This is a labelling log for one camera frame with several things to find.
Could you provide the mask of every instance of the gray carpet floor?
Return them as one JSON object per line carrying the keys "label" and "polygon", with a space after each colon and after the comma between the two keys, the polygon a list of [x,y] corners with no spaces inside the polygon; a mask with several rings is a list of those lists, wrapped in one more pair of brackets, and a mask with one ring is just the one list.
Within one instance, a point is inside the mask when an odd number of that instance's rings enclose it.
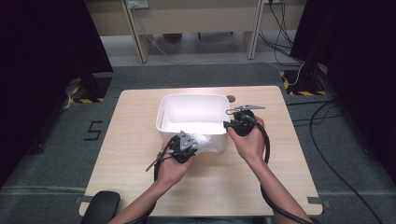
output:
{"label": "gray carpet floor", "polygon": [[[0,191],[0,223],[79,223],[78,198],[84,195],[96,157],[120,93],[131,89],[276,85],[284,95],[308,167],[324,202],[322,223],[377,223],[362,201],[320,157],[306,125],[326,96],[292,96],[279,70],[267,63],[115,67],[106,98],[99,104],[71,104],[59,114],[43,142],[44,152],[26,155]],[[395,223],[396,189],[381,166],[365,153],[366,145],[343,108],[326,105],[313,125],[313,136],[326,160],[370,204],[383,223]],[[88,133],[92,121],[101,130]]]}

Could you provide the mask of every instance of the forearm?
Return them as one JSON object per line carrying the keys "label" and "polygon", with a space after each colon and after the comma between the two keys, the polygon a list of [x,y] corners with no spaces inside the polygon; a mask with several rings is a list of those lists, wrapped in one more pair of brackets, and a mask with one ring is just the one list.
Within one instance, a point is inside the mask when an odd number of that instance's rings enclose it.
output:
{"label": "forearm", "polygon": [[[253,173],[259,179],[262,188],[268,195],[268,198],[283,210],[291,213],[304,220],[311,221],[304,209],[294,200],[291,194],[286,190],[282,183],[276,178],[274,173],[269,169],[263,160],[256,160],[247,163]],[[277,223],[295,223],[287,217],[283,217],[274,210]]]}
{"label": "forearm", "polygon": [[155,181],[142,195],[117,214],[109,224],[123,224],[142,217],[169,190]]}

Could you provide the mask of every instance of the white plastic bin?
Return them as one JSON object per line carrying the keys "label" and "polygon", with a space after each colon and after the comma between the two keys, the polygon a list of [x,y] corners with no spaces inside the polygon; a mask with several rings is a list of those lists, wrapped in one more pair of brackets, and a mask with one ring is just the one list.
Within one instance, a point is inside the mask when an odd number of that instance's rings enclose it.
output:
{"label": "white plastic bin", "polygon": [[223,127],[224,120],[230,121],[228,109],[230,103],[223,95],[170,94],[161,101],[156,127],[165,142],[180,131],[201,134],[211,139],[214,151],[221,152],[228,138]]}

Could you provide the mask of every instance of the electrical outlet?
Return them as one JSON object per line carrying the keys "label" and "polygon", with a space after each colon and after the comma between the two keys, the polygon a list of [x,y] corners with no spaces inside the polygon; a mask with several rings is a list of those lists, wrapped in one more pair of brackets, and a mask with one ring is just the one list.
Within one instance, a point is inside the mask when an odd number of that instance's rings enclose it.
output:
{"label": "electrical outlet", "polygon": [[149,8],[148,0],[127,0],[128,8]]}
{"label": "electrical outlet", "polygon": [[[284,3],[286,0],[273,0],[273,4],[282,4]],[[270,5],[270,0],[264,0],[264,4],[265,5]]]}

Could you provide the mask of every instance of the person's left hand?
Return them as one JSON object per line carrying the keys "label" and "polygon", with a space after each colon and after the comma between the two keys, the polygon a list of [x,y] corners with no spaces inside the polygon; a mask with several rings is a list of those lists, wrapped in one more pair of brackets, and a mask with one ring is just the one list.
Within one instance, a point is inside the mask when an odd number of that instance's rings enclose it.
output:
{"label": "person's left hand", "polygon": [[[170,157],[169,154],[163,155],[163,158]],[[176,183],[178,183],[187,173],[189,168],[192,166],[193,157],[184,163],[178,163],[173,158],[165,159],[160,165],[160,171],[158,172],[158,183],[164,185],[168,189],[172,188]]]}

